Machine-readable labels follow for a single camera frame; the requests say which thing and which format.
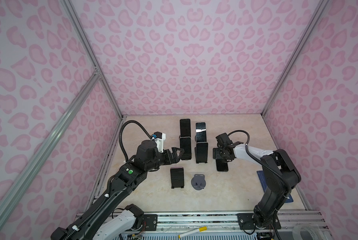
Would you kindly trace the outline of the purple phone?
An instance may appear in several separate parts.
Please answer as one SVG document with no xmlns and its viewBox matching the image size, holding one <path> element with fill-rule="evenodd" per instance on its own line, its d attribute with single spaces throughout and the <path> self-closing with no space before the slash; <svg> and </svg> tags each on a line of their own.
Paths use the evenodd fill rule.
<svg viewBox="0 0 358 240">
<path fill-rule="evenodd" d="M 170 179 L 171 179 L 171 188 L 181 188 L 185 187 L 185 175 L 183 167 L 175 167 L 170 169 Z"/>
</svg>

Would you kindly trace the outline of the grey round phone stand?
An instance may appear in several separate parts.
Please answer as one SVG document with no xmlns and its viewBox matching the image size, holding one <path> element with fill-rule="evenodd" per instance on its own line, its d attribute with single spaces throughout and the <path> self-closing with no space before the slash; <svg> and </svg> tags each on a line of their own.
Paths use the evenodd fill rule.
<svg viewBox="0 0 358 240">
<path fill-rule="evenodd" d="M 191 179 L 191 185 L 197 191 L 203 190 L 206 187 L 206 184 L 206 177 L 203 174 L 195 174 Z"/>
</svg>

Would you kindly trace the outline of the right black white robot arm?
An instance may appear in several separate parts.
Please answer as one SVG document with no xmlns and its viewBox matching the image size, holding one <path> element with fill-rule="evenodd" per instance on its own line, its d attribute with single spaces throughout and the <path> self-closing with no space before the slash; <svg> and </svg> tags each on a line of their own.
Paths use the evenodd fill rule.
<svg viewBox="0 0 358 240">
<path fill-rule="evenodd" d="M 235 159 L 246 160 L 262 167 L 267 185 L 263 197 L 254 207 L 252 221 L 258 229 L 264 229 L 276 219 L 292 190 L 301 181 L 301 175 L 283 149 L 263 150 L 238 142 L 213 149 L 213 159 L 228 163 Z"/>
</svg>

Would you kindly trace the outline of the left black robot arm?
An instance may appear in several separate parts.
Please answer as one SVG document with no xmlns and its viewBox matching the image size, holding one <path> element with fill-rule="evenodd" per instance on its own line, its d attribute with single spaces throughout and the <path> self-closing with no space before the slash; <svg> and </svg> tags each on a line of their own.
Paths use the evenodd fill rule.
<svg viewBox="0 0 358 240">
<path fill-rule="evenodd" d="M 51 234 L 51 239 L 93 239 L 109 215 L 147 178 L 148 172 L 159 170 L 163 165 L 177 164 L 184 152 L 184 149 L 175 147 L 159 152 L 154 140 L 144 140 L 131 161 L 122 165 L 119 171 L 110 177 L 107 189 L 97 201 L 67 228 L 58 227 Z"/>
</svg>

